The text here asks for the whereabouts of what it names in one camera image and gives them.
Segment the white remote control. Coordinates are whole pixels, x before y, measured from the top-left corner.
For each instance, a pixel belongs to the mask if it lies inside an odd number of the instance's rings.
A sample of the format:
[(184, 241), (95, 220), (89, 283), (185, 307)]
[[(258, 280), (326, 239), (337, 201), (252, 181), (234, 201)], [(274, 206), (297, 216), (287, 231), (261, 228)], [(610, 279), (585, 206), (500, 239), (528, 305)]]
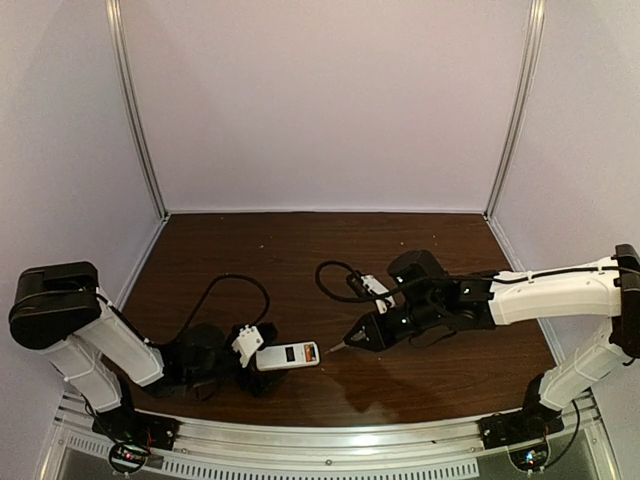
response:
[(305, 346), (312, 345), (315, 348), (316, 356), (319, 358), (320, 354), (318, 346), (313, 341), (298, 342), (292, 344), (273, 345), (265, 348), (262, 351), (257, 351), (255, 354), (255, 360), (257, 369), (259, 371), (272, 371), (272, 370), (291, 370), (306, 367), (315, 367), (317, 365), (308, 365), (305, 363)]

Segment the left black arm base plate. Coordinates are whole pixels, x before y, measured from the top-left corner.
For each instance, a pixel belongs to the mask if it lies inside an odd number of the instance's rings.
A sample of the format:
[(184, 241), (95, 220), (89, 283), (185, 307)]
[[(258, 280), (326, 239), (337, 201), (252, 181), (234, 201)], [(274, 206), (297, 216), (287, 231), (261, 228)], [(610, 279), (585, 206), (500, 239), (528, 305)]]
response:
[(116, 409), (93, 414), (92, 430), (112, 441), (170, 451), (180, 425), (174, 418)]

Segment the clear handle screwdriver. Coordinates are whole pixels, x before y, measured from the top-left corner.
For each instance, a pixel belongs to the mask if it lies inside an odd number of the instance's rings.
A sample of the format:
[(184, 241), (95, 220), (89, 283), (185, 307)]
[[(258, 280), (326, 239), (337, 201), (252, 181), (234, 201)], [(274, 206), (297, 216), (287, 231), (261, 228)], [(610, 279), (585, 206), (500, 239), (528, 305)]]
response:
[(335, 353), (335, 352), (337, 352), (337, 351), (340, 351), (340, 350), (342, 350), (343, 348), (345, 348), (346, 346), (347, 346), (347, 345), (346, 345), (344, 342), (340, 342), (339, 344), (337, 344), (337, 345), (335, 345), (335, 346), (333, 346), (333, 347), (329, 348), (328, 350), (326, 350), (326, 351), (324, 352), (324, 355), (329, 355), (329, 354), (331, 354), (331, 353)]

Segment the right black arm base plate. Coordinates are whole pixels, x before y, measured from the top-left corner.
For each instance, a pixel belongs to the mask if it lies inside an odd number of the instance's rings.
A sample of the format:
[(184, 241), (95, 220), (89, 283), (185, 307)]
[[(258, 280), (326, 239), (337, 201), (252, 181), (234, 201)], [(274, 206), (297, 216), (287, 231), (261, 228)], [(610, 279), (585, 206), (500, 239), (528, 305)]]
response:
[(478, 421), (478, 427), (484, 448), (490, 450), (545, 440), (549, 434), (561, 432), (564, 423), (557, 411), (520, 409), (483, 417)]

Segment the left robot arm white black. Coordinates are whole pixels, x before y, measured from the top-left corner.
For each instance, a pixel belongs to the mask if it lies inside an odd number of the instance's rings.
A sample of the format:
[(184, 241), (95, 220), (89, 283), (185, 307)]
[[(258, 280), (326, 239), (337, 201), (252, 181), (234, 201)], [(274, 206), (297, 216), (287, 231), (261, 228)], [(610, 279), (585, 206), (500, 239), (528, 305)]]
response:
[(278, 334), (262, 319), (229, 334), (187, 321), (168, 342), (149, 340), (107, 298), (88, 261), (24, 270), (8, 322), (12, 338), (46, 357), (84, 397), (95, 422), (116, 438), (144, 427), (130, 383), (150, 397), (170, 398), (233, 379), (258, 397), (286, 374), (258, 367), (258, 355)]

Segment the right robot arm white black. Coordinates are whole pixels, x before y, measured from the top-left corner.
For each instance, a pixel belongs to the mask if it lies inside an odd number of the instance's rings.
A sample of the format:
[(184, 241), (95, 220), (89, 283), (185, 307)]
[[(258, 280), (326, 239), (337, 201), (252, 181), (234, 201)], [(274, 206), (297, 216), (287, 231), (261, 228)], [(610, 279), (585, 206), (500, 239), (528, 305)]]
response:
[(361, 280), (359, 300), (375, 303), (343, 342), (382, 352), (437, 327), (452, 333), (495, 329), (535, 318), (600, 316), (599, 329), (558, 366), (529, 383), (520, 418), (551, 422), (585, 389), (639, 356), (639, 254), (629, 244), (592, 263), (543, 271), (448, 274), (427, 250), (392, 261), (392, 292)]

